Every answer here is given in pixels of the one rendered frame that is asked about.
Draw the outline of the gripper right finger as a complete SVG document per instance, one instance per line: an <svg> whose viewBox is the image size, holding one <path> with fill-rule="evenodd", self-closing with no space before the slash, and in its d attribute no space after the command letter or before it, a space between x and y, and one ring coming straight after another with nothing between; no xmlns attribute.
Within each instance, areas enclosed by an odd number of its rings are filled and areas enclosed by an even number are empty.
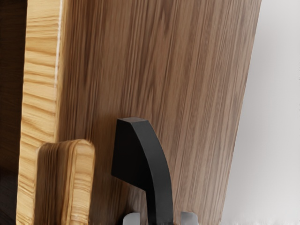
<svg viewBox="0 0 300 225"><path fill-rule="evenodd" d="M198 216L193 212L182 211L180 213L180 225L199 225Z"/></svg>

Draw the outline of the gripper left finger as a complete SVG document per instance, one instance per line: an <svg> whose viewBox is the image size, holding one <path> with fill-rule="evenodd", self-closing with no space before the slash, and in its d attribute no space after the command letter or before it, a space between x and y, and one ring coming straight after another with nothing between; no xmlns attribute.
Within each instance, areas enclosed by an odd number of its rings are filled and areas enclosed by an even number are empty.
<svg viewBox="0 0 300 225"><path fill-rule="evenodd" d="M122 225L140 225L140 213L132 212L127 214L123 218Z"/></svg>

